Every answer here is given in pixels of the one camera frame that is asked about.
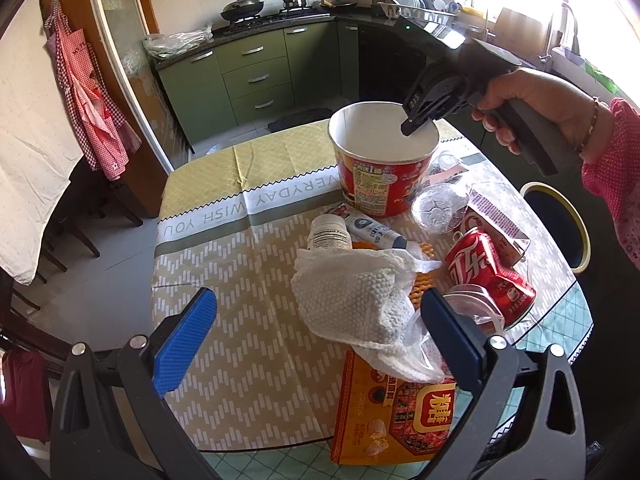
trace red instant noodle cup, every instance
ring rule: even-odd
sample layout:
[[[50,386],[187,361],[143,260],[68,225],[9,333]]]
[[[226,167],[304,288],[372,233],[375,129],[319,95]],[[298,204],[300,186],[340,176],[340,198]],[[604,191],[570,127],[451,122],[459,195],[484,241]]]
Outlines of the red instant noodle cup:
[[[367,215],[407,211],[438,147],[433,121],[405,137],[400,130],[405,120],[402,105],[385,102],[355,103],[329,120],[344,197]]]

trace green cabinet drawer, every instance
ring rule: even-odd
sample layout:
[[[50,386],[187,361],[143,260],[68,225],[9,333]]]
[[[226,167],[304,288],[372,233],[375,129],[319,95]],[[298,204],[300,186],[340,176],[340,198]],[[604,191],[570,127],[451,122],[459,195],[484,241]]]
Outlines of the green cabinet drawer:
[[[261,90],[231,101],[238,124],[260,118],[272,117],[283,110],[293,108],[293,91],[290,84]]]
[[[338,22],[338,47],[342,95],[351,101],[357,101],[360,95],[357,24]]]
[[[223,78],[229,98],[238,99],[260,90],[291,82],[289,61],[286,56],[270,59],[239,68],[233,72],[227,72]]]
[[[216,47],[222,73],[287,55],[281,30],[272,30]]]
[[[237,125],[213,50],[194,54],[158,73],[191,145]]]
[[[335,22],[284,29],[296,105],[340,95],[340,57]]]

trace bracelet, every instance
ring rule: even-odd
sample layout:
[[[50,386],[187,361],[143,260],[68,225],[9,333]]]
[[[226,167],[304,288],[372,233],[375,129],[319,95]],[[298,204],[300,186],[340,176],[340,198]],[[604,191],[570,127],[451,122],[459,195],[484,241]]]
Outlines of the bracelet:
[[[596,127],[596,122],[598,121],[598,112],[600,111],[600,100],[594,96],[593,97],[593,116],[591,117],[591,124],[589,126],[589,131],[584,136],[582,140],[582,144],[575,149],[575,152],[580,155],[584,149],[587,147],[587,143],[589,139],[591,139],[591,134],[593,133],[593,129]]]

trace kitchen counter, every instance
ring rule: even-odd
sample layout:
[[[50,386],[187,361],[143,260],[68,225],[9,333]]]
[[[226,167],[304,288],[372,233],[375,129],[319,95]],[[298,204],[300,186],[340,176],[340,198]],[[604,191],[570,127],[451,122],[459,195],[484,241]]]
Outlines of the kitchen counter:
[[[370,10],[365,7],[359,7],[351,12],[340,12],[335,14],[329,14],[328,16],[305,16],[305,17],[293,17],[281,20],[280,22],[265,23],[253,28],[240,28],[238,32],[223,35],[220,30],[213,31],[213,38],[205,43],[192,48],[191,50],[178,54],[177,56],[169,57],[167,59],[152,58],[156,70],[162,70],[174,63],[187,59],[199,52],[210,49],[221,44],[229,43],[230,41],[240,40],[255,34],[261,34],[270,30],[278,30],[280,28],[295,27],[296,25],[309,24],[309,23],[322,23],[332,22],[335,20],[343,20],[351,23],[361,23],[363,25],[372,25],[375,27],[393,27],[396,24],[396,20],[389,20],[384,16],[372,16]]]

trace hand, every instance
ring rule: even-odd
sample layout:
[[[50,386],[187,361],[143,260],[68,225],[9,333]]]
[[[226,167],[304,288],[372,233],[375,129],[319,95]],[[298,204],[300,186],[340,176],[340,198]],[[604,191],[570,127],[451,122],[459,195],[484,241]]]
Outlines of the hand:
[[[593,99],[571,83],[537,70],[521,68],[510,74],[492,79],[486,94],[471,113],[476,121],[482,121],[484,129],[495,132],[501,145],[519,155],[522,150],[513,131],[500,127],[498,121],[482,110],[493,110],[504,101],[520,98],[542,116],[557,124],[567,142],[577,148],[585,139],[593,117]],[[580,156],[593,164],[606,149],[613,130],[613,114],[606,104],[600,103],[598,120],[585,149]]]

